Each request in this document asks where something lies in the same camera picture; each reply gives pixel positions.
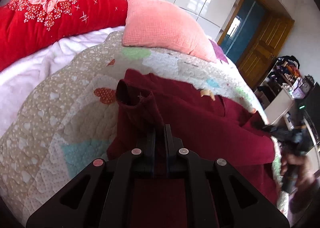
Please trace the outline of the right hand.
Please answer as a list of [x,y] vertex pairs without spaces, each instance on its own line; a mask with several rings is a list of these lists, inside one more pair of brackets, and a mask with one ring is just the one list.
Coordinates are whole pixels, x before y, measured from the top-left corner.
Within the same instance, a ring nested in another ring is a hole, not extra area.
[[298,192],[305,192],[311,188],[316,178],[312,173],[311,162],[306,155],[296,156],[291,153],[283,154],[281,157],[280,174],[285,175],[290,165],[294,165],[298,169],[295,187]]

